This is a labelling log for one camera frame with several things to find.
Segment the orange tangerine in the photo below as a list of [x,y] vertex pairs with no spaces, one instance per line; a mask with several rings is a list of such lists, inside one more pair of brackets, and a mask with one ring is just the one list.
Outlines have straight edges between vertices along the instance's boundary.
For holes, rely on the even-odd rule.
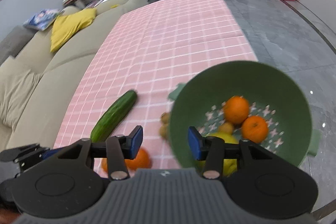
[[150,155],[144,148],[139,149],[137,156],[133,160],[126,159],[125,164],[132,171],[136,171],[139,168],[150,169],[152,166]]
[[107,163],[107,158],[103,158],[101,161],[101,169],[105,172],[108,173],[108,163]]
[[223,106],[224,119],[232,124],[243,123],[249,115],[249,102],[240,96],[231,97]]
[[262,143],[268,136],[268,124],[265,119],[260,116],[248,117],[241,126],[241,136],[243,139],[248,139],[254,143]]

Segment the brown longan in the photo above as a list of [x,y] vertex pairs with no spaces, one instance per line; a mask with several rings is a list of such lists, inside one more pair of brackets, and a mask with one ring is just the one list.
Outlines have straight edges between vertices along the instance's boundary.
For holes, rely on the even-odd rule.
[[232,135],[234,133],[235,126],[230,122],[224,122],[218,127],[218,132],[223,132]]
[[159,135],[162,139],[167,140],[169,138],[169,125],[168,124],[163,124],[159,128]]
[[170,120],[170,113],[164,112],[161,115],[161,122],[162,122],[162,124],[168,124],[169,120]]

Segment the green cucumber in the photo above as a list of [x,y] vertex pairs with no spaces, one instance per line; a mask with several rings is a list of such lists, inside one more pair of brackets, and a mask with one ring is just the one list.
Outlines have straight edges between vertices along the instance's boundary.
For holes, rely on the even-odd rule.
[[129,90],[119,97],[98,120],[91,131],[92,143],[106,141],[115,128],[128,115],[137,102],[135,90]]

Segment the orange tangerine under gripper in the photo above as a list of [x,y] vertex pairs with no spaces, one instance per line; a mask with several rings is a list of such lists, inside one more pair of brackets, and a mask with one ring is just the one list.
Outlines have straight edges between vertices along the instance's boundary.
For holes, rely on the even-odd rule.
[[107,158],[103,158],[101,161],[101,169],[105,172],[108,173],[108,163],[107,163]]

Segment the yellow pear in bowl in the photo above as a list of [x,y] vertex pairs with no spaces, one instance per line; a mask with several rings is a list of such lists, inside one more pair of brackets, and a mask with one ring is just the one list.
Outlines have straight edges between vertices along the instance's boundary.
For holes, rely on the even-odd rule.
[[205,161],[201,162],[201,175],[208,180],[228,177],[237,171],[237,157],[231,155],[236,151],[238,141],[230,134],[214,133],[208,137],[210,150]]

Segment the green plastic bowl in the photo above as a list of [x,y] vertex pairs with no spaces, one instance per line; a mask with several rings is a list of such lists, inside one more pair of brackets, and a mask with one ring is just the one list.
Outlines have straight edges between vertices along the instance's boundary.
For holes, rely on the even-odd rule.
[[299,86],[285,73],[255,61],[230,61],[202,71],[177,94],[170,112],[169,142],[183,168],[196,167],[187,132],[217,132],[224,122],[222,107],[233,96],[249,102],[249,114],[265,119],[269,133],[260,144],[295,166],[318,153],[320,132],[313,129],[309,104]]

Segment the pink checkered tablecloth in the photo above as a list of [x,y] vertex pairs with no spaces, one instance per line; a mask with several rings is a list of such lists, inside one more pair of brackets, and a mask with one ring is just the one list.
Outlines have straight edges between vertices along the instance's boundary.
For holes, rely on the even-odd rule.
[[199,72],[231,60],[256,60],[224,0],[161,0],[123,15],[96,53],[68,106],[55,147],[87,138],[100,116],[130,89],[134,108],[115,129],[143,127],[155,169],[178,168],[159,136],[169,93]]

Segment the beige sofa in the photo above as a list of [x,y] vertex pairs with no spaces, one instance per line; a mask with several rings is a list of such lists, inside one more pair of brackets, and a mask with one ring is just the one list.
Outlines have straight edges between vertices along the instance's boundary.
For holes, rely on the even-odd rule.
[[123,14],[147,0],[110,0],[55,53],[52,29],[38,31],[1,64],[1,150],[39,143],[52,148],[68,105],[100,46]]

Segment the yellow cushion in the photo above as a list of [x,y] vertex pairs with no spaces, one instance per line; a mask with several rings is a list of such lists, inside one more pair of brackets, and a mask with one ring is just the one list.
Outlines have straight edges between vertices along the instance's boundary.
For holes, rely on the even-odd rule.
[[90,8],[74,14],[58,16],[52,27],[50,52],[57,52],[77,32],[90,26],[96,15],[97,10]]

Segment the blue patterned cushion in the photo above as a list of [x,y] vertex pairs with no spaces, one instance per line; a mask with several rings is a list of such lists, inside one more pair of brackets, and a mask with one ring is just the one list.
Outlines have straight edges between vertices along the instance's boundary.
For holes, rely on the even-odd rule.
[[44,31],[49,28],[60,14],[62,14],[62,11],[58,9],[43,9],[26,20],[23,26],[37,31]]

